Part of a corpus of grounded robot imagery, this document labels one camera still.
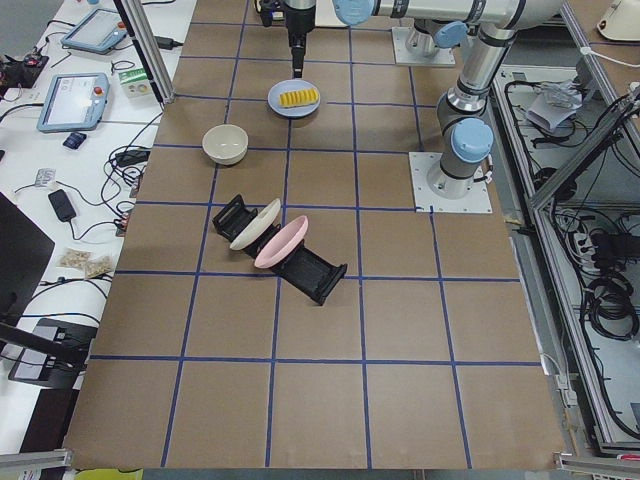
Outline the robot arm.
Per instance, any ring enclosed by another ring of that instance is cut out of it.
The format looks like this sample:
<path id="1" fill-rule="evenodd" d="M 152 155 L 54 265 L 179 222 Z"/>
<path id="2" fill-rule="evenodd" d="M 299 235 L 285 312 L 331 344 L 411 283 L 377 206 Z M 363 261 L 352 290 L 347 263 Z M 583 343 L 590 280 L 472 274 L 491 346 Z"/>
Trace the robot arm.
<path id="1" fill-rule="evenodd" d="M 444 140 L 439 163 L 428 175 L 429 188 L 447 199 L 464 197 L 474 174 L 491 151 L 494 136 L 481 119 L 493 79 L 520 30 L 556 15 L 561 1 L 335 1 L 343 23 L 355 26 L 372 16 L 409 17 L 414 29 L 436 46 L 450 48 L 478 27 L 456 85 L 442 95 L 437 117 Z"/>
<path id="2" fill-rule="evenodd" d="M 355 26 L 379 12 L 376 1 L 333 1 L 334 13 L 345 25 Z M 315 1 L 275 1 L 272 11 L 281 11 L 288 32 L 292 56 L 292 77 L 303 77 L 307 34 L 315 28 Z M 436 55 L 440 50 L 458 46 L 467 36 L 464 21 L 443 22 L 414 19 L 413 27 L 405 38 L 407 52 L 422 58 Z"/>

